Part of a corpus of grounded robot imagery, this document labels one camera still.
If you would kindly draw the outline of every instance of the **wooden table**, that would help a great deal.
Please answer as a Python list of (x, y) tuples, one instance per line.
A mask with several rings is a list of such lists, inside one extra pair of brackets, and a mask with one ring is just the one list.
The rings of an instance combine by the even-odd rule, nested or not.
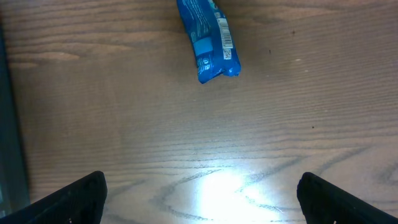
[(199, 84), (175, 0), (1, 0), (32, 201), (94, 170), (103, 223), (305, 223), (314, 172), (398, 216), (398, 3), (219, 0)]

